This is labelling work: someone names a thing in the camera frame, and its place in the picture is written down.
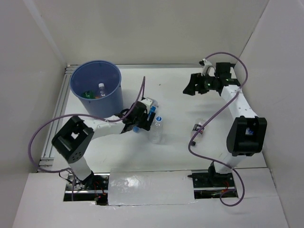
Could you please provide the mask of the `crushed bottle blue label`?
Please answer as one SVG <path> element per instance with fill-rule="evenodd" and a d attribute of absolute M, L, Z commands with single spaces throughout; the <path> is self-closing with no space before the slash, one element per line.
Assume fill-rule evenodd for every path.
<path fill-rule="evenodd" d="M 152 120 L 151 115 L 152 115 L 152 113 L 156 113 L 156 109 L 159 107 L 159 105 L 158 105 L 158 102 L 155 99 L 152 99 L 152 98 L 149 98 L 149 97 L 147 99 L 152 100 L 152 104 L 150 105 L 150 109 L 149 109 L 149 113 L 148 113 L 148 117 L 147 117 L 147 121 L 149 121 L 149 120 Z M 133 128 L 133 131 L 135 133 L 138 133 L 140 130 L 141 130 L 141 128 L 139 128 L 138 126 L 135 126 Z"/>

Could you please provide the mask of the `clear bottle white blue cap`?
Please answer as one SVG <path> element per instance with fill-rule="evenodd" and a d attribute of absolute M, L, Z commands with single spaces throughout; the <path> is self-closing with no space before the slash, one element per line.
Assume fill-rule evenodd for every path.
<path fill-rule="evenodd" d="M 161 116 L 155 117 L 150 131 L 149 131 L 149 140 L 152 143 L 159 144 L 162 140 L 162 132 L 163 132 L 163 120 Z"/>

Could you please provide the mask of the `clear unlabelled plastic bottle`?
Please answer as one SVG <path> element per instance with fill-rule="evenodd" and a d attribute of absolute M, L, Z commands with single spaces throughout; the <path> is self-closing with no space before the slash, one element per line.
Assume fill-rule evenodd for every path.
<path fill-rule="evenodd" d="M 105 88 L 104 83 L 99 83 L 98 84 L 97 95 L 100 96 L 100 97 L 105 97 L 105 96 L 107 96 L 107 94 L 108 94 L 108 92 Z"/>

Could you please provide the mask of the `green plastic bottle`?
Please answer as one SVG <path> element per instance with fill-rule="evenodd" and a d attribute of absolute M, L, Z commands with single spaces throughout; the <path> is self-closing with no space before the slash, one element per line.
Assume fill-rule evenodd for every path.
<path fill-rule="evenodd" d="M 83 92 L 81 96 L 85 99 L 95 99 L 95 94 L 91 90 Z"/>

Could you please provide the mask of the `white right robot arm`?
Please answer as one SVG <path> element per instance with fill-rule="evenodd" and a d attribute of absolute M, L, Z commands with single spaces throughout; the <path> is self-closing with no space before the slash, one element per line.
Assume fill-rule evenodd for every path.
<path fill-rule="evenodd" d="M 191 74 L 183 93 L 195 95 L 214 90 L 228 104 L 233 118 L 233 124 L 226 139 L 227 149 L 211 163 L 207 175 L 208 183 L 218 186 L 224 180 L 223 174 L 230 173 L 246 157 L 262 151 L 267 121 L 264 117 L 258 117 L 248 104 L 240 82 L 232 78 L 231 63 L 217 63 L 214 66 L 213 76 L 209 75 L 209 70 L 213 65 L 208 60 L 203 59 L 200 65 L 202 72 Z"/>

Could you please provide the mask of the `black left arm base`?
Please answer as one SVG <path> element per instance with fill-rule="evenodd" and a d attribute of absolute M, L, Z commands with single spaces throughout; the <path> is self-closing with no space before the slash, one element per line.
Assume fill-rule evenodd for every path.
<path fill-rule="evenodd" d="M 73 175 L 69 173 L 66 177 L 59 174 L 65 180 L 65 191 L 63 201 L 92 201 L 99 206 L 108 205 L 108 186 L 110 173 L 95 173 L 92 181 L 82 184 L 76 179 L 74 186 Z"/>

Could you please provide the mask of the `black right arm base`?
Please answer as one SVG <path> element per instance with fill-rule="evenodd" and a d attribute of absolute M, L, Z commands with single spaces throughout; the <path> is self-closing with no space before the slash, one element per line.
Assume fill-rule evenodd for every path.
<path fill-rule="evenodd" d="M 192 180 L 194 199 L 237 198 L 237 190 L 232 173 L 211 174 L 207 171 L 192 172 L 187 176 Z"/>

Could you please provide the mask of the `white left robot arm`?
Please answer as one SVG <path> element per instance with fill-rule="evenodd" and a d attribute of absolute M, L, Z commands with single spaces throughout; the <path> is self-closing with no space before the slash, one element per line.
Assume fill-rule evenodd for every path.
<path fill-rule="evenodd" d="M 149 131 L 155 117 L 155 113 L 150 113 L 153 103 L 152 99 L 145 98 L 136 102 L 128 115 L 124 114 L 127 111 L 125 109 L 104 121 L 94 118 L 82 120 L 74 115 L 66 122 L 52 139 L 52 145 L 73 170 L 78 186 L 87 190 L 96 182 L 94 173 L 84 158 L 89 143 L 103 136 L 123 134 L 134 127 Z"/>

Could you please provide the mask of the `blue plastic bin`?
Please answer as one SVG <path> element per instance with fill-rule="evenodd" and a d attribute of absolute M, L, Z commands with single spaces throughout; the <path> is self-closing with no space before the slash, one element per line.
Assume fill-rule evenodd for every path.
<path fill-rule="evenodd" d="M 121 72 L 115 64 L 94 60 L 73 72 L 70 88 L 90 115 L 107 118 L 123 109 L 121 82 Z"/>

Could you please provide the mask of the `white front cover panel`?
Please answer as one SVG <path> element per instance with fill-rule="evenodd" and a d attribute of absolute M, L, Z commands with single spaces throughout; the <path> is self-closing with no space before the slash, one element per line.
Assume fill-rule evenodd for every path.
<path fill-rule="evenodd" d="M 195 202 L 190 171 L 112 172 L 110 206 L 184 205 Z"/>

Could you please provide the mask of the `blue label bottle far right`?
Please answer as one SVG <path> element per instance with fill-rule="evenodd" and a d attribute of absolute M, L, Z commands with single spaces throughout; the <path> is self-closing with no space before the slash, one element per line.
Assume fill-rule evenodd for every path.
<path fill-rule="evenodd" d="M 249 127 L 246 128 L 246 132 L 245 132 L 245 135 L 254 135 L 255 131 L 250 129 Z"/>

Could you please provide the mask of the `aluminium table edge rail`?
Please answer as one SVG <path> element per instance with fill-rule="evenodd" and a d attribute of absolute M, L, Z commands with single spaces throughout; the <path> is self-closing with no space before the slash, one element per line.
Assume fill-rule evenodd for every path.
<path fill-rule="evenodd" d="M 53 113 L 53 118 L 62 116 L 65 113 L 67 100 L 69 97 L 69 80 L 70 77 L 75 70 L 75 67 L 73 65 L 68 64 L 65 68 L 64 77 L 62 81 L 62 85 L 59 91 L 57 103 L 55 106 L 55 110 Z M 48 133 L 46 136 L 46 141 L 44 144 L 44 148 L 40 157 L 40 161 L 38 163 L 39 167 L 43 169 L 51 169 L 55 157 L 55 152 L 53 150 L 52 146 L 52 138 L 57 133 L 58 129 L 60 128 L 62 124 L 63 119 L 55 120 L 52 123 L 48 124 Z"/>

